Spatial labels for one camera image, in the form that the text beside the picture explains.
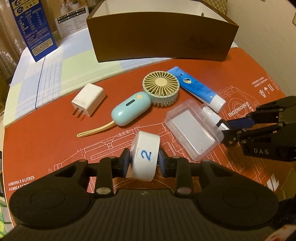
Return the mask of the white adapter marked 2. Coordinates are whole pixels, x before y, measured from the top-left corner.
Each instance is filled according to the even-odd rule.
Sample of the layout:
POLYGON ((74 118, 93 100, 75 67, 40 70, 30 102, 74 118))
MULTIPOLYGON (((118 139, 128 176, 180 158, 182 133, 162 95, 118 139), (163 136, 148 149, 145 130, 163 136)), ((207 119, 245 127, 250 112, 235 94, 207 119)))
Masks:
POLYGON ((160 136, 139 131, 130 148, 127 178, 151 182, 156 172, 159 147, 160 136))

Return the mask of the clear plastic case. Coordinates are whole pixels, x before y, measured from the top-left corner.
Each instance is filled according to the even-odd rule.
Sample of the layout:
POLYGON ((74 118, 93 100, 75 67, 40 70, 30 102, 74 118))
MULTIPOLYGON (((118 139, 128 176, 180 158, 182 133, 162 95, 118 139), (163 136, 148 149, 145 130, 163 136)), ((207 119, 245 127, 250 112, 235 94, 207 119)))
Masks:
POLYGON ((224 139, 205 108, 189 99, 166 113, 167 128, 193 161, 203 159, 224 139))

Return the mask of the blue white cream tube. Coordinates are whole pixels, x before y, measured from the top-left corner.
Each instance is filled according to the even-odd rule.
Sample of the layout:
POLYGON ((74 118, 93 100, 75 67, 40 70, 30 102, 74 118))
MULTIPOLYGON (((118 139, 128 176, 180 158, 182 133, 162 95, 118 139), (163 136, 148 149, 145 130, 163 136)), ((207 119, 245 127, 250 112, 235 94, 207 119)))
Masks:
POLYGON ((201 102, 208 105, 213 111, 219 113, 224 108, 226 101, 214 90, 204 85, 202 82, 175 66, 168 70, 179 81, 180 86, 197 97, 201 102))

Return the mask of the white USB wall charger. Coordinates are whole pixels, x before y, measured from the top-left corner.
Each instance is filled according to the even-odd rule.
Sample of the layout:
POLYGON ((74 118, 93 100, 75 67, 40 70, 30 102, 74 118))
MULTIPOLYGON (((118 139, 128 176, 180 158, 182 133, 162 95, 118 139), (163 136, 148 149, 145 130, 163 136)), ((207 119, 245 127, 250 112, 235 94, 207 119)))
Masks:
POLYGON ((105 97, 106 94, 102 87, 91 83, 86 84, 71 101, 75 108, 72 115, 78 113, 77 118, 82 114, 92 116, 105 97))

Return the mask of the teal handheld mini fan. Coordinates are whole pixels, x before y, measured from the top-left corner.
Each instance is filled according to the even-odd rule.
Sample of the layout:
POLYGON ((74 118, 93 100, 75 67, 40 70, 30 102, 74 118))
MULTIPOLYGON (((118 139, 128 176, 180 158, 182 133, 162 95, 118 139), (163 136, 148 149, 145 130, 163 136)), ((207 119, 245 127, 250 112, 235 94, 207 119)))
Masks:
POLYGON ((174 104, 180 89, 177 77, 167 71, 154 71, 142 81, 143 91, 137 92, 117 105, 111 112, 112 121, 104 126, 77 134, 78 138, 91 136, 114 126, 125 126, 151 106, 167 108, 174 104))

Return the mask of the red Motul cardboard mat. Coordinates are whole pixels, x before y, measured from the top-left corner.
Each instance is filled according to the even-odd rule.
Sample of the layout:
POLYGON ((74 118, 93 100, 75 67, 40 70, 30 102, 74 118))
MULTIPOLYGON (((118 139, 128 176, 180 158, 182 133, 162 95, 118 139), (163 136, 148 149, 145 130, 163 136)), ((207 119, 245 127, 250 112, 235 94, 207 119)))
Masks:
POLYGON ((229 51, 223 62, 173 59, 145 66, 100 81, 106 98, 91 117, 73 115, 69 94, 27 114, 4 131, 3 177, 6 198, 19 188, 79 159, 96 163, 119 156, 130 147, 140 131, 161 138, 161 147, 170 156, 187 156, 165 125, 166 108, 151 107, 127 126, 116 126, 93 136, 78 133, 111 121, 111 111, 123 100, 142 90, 150 72, 179 67, 210 87, 226 100, 220 115, 225 120, 240 118, 256 106, 284 97, 266 71, 240 48, 229 51))

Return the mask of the pastel checkered tablecloth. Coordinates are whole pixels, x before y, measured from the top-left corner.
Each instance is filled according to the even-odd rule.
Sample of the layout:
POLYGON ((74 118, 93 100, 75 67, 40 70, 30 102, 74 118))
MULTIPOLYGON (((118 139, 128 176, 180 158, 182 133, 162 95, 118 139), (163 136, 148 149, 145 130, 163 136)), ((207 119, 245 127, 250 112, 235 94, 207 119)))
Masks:
POLYGON ((4 126, 88 83, 165 61, 165 58, 144 58, 99 63, 88 29, 65 37, 58 45, 37 62, 24 49, 8 92, 4 126))

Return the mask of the quilted beige chair cover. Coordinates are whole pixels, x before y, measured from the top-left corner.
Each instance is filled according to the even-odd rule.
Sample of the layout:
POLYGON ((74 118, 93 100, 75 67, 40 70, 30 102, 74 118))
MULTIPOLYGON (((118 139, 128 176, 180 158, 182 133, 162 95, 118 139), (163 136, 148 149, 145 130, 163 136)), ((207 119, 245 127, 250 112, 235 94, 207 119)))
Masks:
POLYGON ((227 13, 227 0, 203 0, 205 3, 209 4, 222 14, 227 13))

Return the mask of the brown cardboard storage box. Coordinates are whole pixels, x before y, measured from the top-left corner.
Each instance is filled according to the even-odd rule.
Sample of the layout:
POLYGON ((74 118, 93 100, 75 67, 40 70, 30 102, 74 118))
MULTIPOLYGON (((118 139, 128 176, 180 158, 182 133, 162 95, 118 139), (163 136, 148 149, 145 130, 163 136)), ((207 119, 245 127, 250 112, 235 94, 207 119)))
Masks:
POLYGON ((204 1, 101 1, 86 22, 99 62, 223 61, 239 28, 204 1))

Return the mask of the white product photo box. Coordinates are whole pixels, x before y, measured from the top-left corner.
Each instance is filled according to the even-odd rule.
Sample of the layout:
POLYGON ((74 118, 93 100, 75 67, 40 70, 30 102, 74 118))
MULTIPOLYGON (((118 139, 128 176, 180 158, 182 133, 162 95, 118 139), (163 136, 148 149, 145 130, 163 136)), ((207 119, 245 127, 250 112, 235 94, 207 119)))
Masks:
POLYGON ((87 1, 56 1, 53 15, 60 37, 68 37, 87 27, 87 1))

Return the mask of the tall blue milk carton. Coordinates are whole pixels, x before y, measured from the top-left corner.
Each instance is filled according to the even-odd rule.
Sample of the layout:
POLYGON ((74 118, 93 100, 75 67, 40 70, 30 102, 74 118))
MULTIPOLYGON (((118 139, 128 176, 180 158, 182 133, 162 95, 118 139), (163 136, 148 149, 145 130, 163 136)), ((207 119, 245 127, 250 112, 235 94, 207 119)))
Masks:
POLYGON ((36 62, 57 49, 40 0, 9 3, 23 40, 36 62))

